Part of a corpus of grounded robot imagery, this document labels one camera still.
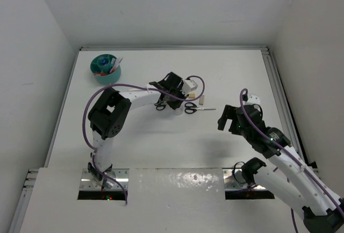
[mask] teal container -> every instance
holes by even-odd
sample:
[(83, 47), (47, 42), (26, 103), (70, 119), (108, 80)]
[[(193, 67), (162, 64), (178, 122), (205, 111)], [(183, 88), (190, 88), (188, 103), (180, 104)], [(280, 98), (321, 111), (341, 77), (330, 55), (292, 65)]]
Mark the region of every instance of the teal container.
[[(110, 64), (111, 60), (116, 57), (112, 54), (102, 54), (97, 56), (93, 59), (91, 62), (91, 72), (92, 73), (108, 73), (110, 70)], [(103, 85), (109, 85), (116, 83), (120, 77), (121, 69), (120, 65), (117, 67), (117, 69), (108, 75), (104, 76), (95, 76), (95, 79)]]

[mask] beige eraser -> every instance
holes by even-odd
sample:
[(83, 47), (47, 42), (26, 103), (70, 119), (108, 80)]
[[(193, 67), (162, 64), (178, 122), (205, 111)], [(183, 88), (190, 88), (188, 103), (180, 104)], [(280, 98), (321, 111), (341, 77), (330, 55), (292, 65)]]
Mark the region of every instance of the beige eraser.
[(202, 95), (200, 98), (199, 98), (199, 104), (200, 105), (203, 105), (204, 104), (204, 95)]

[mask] white wall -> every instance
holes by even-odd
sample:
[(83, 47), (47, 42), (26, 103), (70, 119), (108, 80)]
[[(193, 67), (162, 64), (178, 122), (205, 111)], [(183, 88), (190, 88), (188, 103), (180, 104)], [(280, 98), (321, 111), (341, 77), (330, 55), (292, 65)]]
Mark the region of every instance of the white wall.
[(0, 0), (0, 232), (44, 165), (75, 52), (44, 0)]
[(267, 44), (292, 0), (45, 0), (81, 45)]
[(343, 0), (294, 0), (274, 55), (305, 148), (344, 196)]

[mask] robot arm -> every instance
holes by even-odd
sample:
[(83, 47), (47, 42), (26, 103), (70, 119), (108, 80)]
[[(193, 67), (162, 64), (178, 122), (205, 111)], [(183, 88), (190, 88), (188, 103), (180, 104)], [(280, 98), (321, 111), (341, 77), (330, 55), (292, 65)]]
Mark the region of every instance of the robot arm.
[(102, 173), (112, 169), (113, 138), (123, 128), (130, 110), (147, 104), (169, 105), (174, 110), (181, 107), (182, 100), (176, 100), (164, 93), (154, 91), (154, 89), (184, 100), (191, 91), (197, 89), (197, 83), (191, 79), (182, 79), (171, 72), (163, 80), (147, 84), (146, 90), (118, 91), (108, 88), (104, 90), (90, 110), (88, 119), (91, 122), (93, 147), (96, 148), (92, 158), (97, 169), (89, 162), (88, 170), (99, 182), (104, 183)]
[[(243, 96), (244, 106), (248, 117), (262, 131), (262, 137), (245, 117), (242, 108), (226, 105), (222, 117), (218, 121), (218, 129), (223, 130), (227, 119), (232, 120), (229, 132), (234, 135), (242, 135), (251, 144), (253, 149), (276, 165), (290, 180), (286, 182), (266, 164), (253, 158), (242, 166), (242, 177), (248, 184), (257, 183), (270, 190), (283, 202), (290, 206), (304, 221), (311, 233), (333, 233), (343, 224), (344, 219), (336, 205), (325, 195), (324, 191), (305, 173), (309, 170), (306, 163), (297, 154), (287, 137), (277, 128), (266, 127), (262, 119), (262, 109), (257, 96), (246, 94)], [(280, 144), (299, 164), (285, 151), (281, 151), (273, 142)], [(320, 179), (309, 171), (319, 182)], [(340, 196), (331, 191), (323, 182), (329, 195), (336, 204), (344, 209), (344, 202)]]

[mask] scissors blade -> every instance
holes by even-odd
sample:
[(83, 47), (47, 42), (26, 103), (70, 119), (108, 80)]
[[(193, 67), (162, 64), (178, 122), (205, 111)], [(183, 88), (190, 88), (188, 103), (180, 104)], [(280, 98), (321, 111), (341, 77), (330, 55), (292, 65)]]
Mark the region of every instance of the scissors blade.
[(201, 108), (201, 107), (196, 107), (193, 109), (196, 109), (196, 110), (216, 110), (216, 108)]

